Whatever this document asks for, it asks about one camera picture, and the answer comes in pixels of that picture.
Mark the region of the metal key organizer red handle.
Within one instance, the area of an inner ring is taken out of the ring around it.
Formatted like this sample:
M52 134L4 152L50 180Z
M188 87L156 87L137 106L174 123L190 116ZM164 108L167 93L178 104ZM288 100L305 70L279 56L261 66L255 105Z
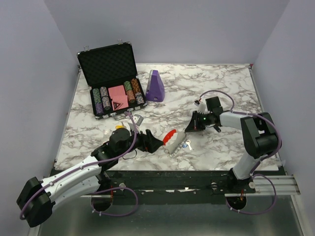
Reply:
M163 150L168 157L173 157L188 139L184 129L173 129L163 138Z

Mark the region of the blue tagged key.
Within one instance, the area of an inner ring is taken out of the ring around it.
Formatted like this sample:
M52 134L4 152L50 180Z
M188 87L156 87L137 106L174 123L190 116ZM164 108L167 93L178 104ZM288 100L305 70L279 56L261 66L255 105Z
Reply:
M183 144L182 144L183 148L188 148L189 150L192 150L191 147L191 141L190 140L186 140Z

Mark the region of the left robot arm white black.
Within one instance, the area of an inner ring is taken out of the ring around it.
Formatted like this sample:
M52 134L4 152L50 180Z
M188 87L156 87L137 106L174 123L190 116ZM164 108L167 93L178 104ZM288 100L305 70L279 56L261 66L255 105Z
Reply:
M94 191L98 194L106 193L109 182L98 177L100 174L115 166L119 158L135 149L154 153L163 144L149 129L145 132L116 129L107 142L79 164L52 177L42 180L32 177L27 180L16 201L21 211L20 220L27 221L31 228L40 225L52 215L53 207L61 203L58 198L69 199L70 195L66 192L77 185L82 189L79 196Z

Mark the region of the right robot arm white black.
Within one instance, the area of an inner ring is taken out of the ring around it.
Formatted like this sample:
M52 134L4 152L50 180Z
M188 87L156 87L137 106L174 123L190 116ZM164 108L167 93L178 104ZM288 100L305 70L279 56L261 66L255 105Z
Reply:
M248 183L260 162L274 155L282 142L269 113L246 114L224 111L219 97L206 99L208 113L192 112L186 133L204 131L208 126L220 133L221 127L242 131L245 153L229 170L226 186L233 193L239 192Z

